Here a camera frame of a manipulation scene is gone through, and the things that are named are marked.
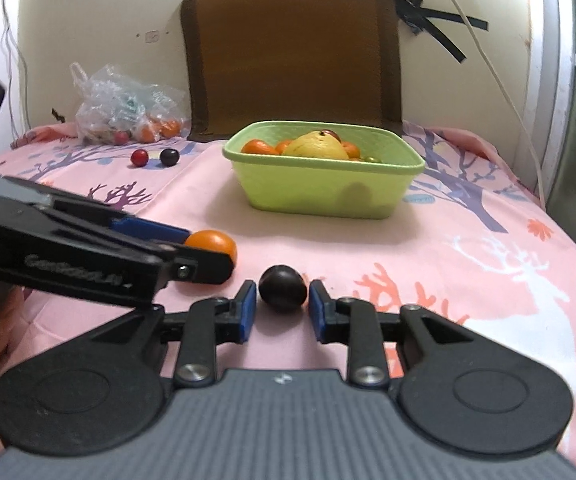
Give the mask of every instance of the yellow pear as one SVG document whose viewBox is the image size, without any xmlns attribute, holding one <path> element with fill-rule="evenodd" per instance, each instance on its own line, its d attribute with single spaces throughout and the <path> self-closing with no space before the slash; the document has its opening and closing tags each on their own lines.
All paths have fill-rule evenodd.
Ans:
<svg viewBox="0 0 576 480">
<path fill-rule="evenodd" d="M 310 132 L 294 139 L 283 151 L 283 155 L 350 160 L 343 146 L 335 137 L 319 131 Z"/>
</svg>

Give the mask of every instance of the green plastic basket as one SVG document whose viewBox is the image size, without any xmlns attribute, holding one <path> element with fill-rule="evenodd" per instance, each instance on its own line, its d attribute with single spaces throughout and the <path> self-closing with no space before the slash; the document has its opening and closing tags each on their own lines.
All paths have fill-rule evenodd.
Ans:
<svg viewBox="0 0 576 480">
<path fill-rule="evenodd" d="M 383 163 L 241 153 L 252 139 L 275 146 L 324 128 L 356 144 L 362 156 L 375 156 Z M 295 121 L 251 124 L 228 140 L 223 155 L 232 161 L 254 208 L 343 218 L 388 218 L 424 165 L 421 156 L 392 132 Z"/>
</svg>

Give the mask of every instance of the orange fruit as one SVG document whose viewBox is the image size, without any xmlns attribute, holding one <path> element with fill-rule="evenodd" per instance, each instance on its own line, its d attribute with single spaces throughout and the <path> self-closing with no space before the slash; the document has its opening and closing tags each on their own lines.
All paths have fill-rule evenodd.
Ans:
<svg viewBox="0 0 576 480">
<path fill-rule="evenodd" d="M 350 158 L 361 158 L 361 152 L 359 151 L 359 148 L 357 148 L 356 144 L 344 140 L 341 142 L 341 145 Z"/>
<path fill-rule="evenodd" d="M 161 121 L 161 135 L 166 139 L 172 139 L 181 133 L 181 123 L 176 119 Z"/>
<path fill-rule="evenodd" d="M 271 145 L 263 140 L 253 139 L 245 143 L 241 148 L 241 153 L 251 153 L 252 155 L 279 155 Z"/>
<path fill-rule="evenodd" d="M 139 130 L 138 140 L 140 142 L 155 142 L 155 140 L 157 140 L 157 134 L 159 131 L 160 127 L 158 124 L 148 123 Z"/>
<path fill-rule="evenodd" d="M 230 256 L 232 263 L 237 264 L 237 244 L 232 238 L 221 231 L 197 231 L 188 236 L 185 245 L 214 251 L 215 253 L 226 253 Z"/>
<path fill-rule="evenodd" d="M 277 152 L 279 153 L 279 155 L 283 154 L 283 150 L 286 149 L 287 145 L 290 144 L 292 142 L 292 140 L 288 139 L 288 140 L 282 140 L 279 144 L 277 144 L 274 149 L 277 150 Z"/>
</svg>

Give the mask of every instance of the plastic bag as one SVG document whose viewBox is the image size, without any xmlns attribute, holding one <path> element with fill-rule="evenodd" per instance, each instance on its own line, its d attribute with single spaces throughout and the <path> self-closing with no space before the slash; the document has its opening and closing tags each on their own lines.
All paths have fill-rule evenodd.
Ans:
<svg viewBox="0 0 576 480">
<path fill-rule="evenodd" d="M 70 72 L 84 100 L 74 119 L 80 139 L 125 144 L 186 137 L 190 132 L 190 121 L 182 112 L 184 92 L 143 85 L 113 65 L 88 77 L 79 63 L 72 63 Z"/>
</svg>

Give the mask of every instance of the red cherry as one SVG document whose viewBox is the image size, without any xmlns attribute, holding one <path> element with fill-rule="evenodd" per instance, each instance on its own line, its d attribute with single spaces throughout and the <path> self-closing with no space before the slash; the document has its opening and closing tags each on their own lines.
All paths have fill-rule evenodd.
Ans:
<svg viewBox="0 0 576 480">
<path fill-rule="evenodd" d="M 130 134 L 127 132 L 114 132 L 114 144 L 122 146 L 130 142 Z"/>
<path fill-rule="evenodd" d="M 146 150 L 134 150 L 130 156 L 130 162 L 137 168 L 143 168 L 149 160 L 148 152 Z"/>
<path fill-rule="evenodd" d="M 341 142 L 340 137 L 337 134 L 335 134 L 332 130 L 321 130 L 321 132 L 324 134 L 332 135 L 333 137 L 335 137 L 335 139 Z"/>
</svg>

